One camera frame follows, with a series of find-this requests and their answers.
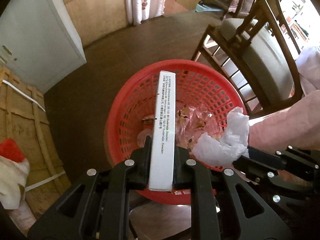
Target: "trash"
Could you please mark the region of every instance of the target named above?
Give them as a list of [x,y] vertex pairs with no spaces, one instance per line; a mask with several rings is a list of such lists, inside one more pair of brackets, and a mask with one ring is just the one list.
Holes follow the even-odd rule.
[[214,115],[204,105],[193,107],[176,103],[175,139],[177,146],[191,152],[199,137],[205,132],[212,138],[221,138],[222,128]]
[[204,133],[193,148],[195,157],[205,164],[228,167],[241,155],[248,155],[249,116],[241,107],[232,109],[227,115],[225,133],[220,141]]

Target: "chair backrest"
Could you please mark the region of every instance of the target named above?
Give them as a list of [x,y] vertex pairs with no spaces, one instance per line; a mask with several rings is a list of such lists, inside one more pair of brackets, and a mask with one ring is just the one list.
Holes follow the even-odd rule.
[[234,13],[234,18],[244,18],[246,17],[255,0],[239,0],[236,11]]
[[[234,51],[240,55],[251,44],[251,40],[266,25],[266,23],[269,24],[269,28],[272,30],[272,33],[275,36],[284,54],[295,85],[295,93],[291,98],[284,100],[281,105],[275,106],[274,111],[271,111],[269,109],[269,111],[275,112],[287,108],[293,103],[300,100],[303,92],[300,84],[299,72],[295,61],[285,42],[276,18],[266,0],[255,0],[249,14],[244,18],[243,23],[237,28],[235,35],[228,42],[229,45],[234,48]],[[286,28],[288,33],[291,33],[290,28],[288,26],[286,26]]]

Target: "cardboard box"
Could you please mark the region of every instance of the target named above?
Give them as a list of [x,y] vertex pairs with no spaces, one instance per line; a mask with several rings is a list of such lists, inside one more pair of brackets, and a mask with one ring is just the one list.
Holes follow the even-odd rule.
[[151,151],[150,190],[172,190],[175,109],[176,74],[160,71]]

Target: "red basket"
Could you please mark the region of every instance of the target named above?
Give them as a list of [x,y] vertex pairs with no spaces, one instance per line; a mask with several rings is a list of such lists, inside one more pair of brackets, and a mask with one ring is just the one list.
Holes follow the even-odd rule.
[[[176,101],[190,106],[204,104],[220,123],[221,133],[227,126],[227,113],[234,107],[244,108],[235,88],[220,73],[198,62],[182,59],[149,65],[133,75],[113,101],[105,126],[104,144],[117,164],[130,158],[138,149],[137,135],[143,130],[141,119],[154,114],[159,72],[176,73]],[[143,196],[164,204],[190,204],[190,190],[168,192],[140,191]]]

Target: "white cabinet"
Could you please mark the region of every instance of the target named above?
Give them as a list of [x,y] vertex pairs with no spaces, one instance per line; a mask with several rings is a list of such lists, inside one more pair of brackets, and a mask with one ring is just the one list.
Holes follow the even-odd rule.
[[0,17],[0,56],[42,93],[86,63],[62,0],[11,0]]

